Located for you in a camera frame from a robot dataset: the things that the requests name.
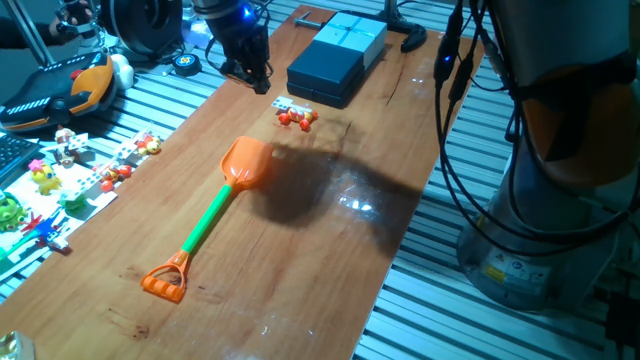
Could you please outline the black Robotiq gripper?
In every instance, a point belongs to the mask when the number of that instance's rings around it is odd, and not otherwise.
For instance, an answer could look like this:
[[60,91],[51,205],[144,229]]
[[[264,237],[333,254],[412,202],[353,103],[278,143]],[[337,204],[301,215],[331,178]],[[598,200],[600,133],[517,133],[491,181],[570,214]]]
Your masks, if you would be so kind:
[[220,43],[225,56],[215,68],[225,77],[236,80],[247,80],[252,75],[252,88],[257,95],[265,95],[271,88],[270,20],[270,13],[265,9],[236,9],[207,20],[212,41]]

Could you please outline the person hand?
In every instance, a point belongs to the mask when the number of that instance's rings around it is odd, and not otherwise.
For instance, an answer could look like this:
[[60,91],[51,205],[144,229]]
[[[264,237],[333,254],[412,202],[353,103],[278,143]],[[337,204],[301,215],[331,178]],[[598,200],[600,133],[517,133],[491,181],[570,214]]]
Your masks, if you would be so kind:
[[55,35],[93,37],[94,28],[93,7],[86,0],[60,0],[60,6],[55,11],[55,19],[50,29]]

